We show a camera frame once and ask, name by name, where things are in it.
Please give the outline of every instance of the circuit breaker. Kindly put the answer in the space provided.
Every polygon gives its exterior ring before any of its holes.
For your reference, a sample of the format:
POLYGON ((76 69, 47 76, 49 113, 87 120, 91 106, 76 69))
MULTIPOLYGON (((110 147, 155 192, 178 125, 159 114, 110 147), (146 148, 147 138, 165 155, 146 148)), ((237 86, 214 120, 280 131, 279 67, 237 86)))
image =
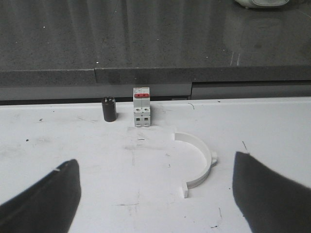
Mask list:
POLYGON ((133 90, 134 124, 136 127, 149 127, 151 124, 150 90, 148 87, 135 87, 133 90))

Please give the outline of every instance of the black capacitor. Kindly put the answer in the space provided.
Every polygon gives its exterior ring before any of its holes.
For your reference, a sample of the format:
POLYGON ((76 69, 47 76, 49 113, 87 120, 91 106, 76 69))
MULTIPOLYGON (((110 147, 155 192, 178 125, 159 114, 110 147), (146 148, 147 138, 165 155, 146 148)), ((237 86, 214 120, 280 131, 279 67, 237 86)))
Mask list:
POLYGON ((113 97, 105 97, 102 99, 104 119, 107 122, 115 121, 117 118, 116 100, 113 97))

